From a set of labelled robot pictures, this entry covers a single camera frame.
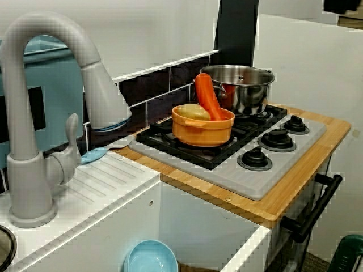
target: stove top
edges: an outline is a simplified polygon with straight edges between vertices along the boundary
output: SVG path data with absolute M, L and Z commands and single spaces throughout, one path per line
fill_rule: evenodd
M 150 129 L 137 134 L 136 141 L 208 170 L 213 170 L 249 141 L 284 118 L 286 109 L 267 106 L 260 116 L 236 116 L 231 138 L 217 147 L 196 147 L 182 143 L 172 134 L 172 119 L 152 123 Z
M 236 116 L 231 138 L 195 147 L 172 134 L 172 119 L 137 134 L 129 148 L 253 200 L 261 200 L 326 131 L 322 123 L 267 106 L 260 116 Z

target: gray faucet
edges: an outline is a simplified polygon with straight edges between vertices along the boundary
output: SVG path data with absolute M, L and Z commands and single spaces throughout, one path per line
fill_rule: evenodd
M 44 159 L 37 148 L 23 53 L 30 39 L 38 35 L 54 36 L 73 52 L 81 68 L 93 129 L 117 129 L 131 117 L 131 111 L 101 63 L 95 45 L 77 23 L 53 12 L 32 12 L 14 21 L 0 47 L 0 65 L 10 139 L 7 156 L 11 195 L 9 217 L 20 228 L 42 226 L 56 216 L 52 188 L 67 183 L 81 162 L 76 143 L 78 116 L 75 113 L 66 122 L 69 144 L 65 151 Z

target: light blue bowl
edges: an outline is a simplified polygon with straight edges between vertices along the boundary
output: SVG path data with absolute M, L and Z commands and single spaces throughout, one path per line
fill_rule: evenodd
M 171 249 L 160 241 L 146 240 L 128 254 L 124 272 L 178 272 L 178 263 Z

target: blue spoon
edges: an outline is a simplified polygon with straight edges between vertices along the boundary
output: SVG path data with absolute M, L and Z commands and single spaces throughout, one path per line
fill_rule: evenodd
M 133 135 L 129 135 L 123 139 L 117 140 L 116 142 L 110 143 L 107 146 L 95 148 L 81 157 L 81 164 L 94 162 L 106 155 L 107 151 L 112 148 L 124 148 L 128 146 L 131 141 L 135 140 Z

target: stove knob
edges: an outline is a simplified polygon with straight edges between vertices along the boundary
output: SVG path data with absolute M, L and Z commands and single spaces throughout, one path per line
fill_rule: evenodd
M 269 147 L 279 149 L 291 148 L 294 145 L 293 140 L 284 129 L 274 129 L 269 133 L 265 133 L 261 141 Z
M 285 123 L 284 128 L 293 132 L 303 132 L 306 129 L 302 119 L 295 115 L 292 115 L 291 119 Z
M 295 124 L 295 125 L 301 125 L 302 124 L 302 119 L 300 117 L 297 117 L 296 115 L 292 115 L 291 119 L 290 119 L 291 124 Z
M 266 155 L 263 154 L 262 148 L 257 146 L 242 155 L 242 162 L 250 167 L 261 168 L 267 166 L 268 159 Z
M 286 140 L 288 133 L 283 129 L 274 129 L 268 134 L 268 139 L 270 141 L 279 142 Z

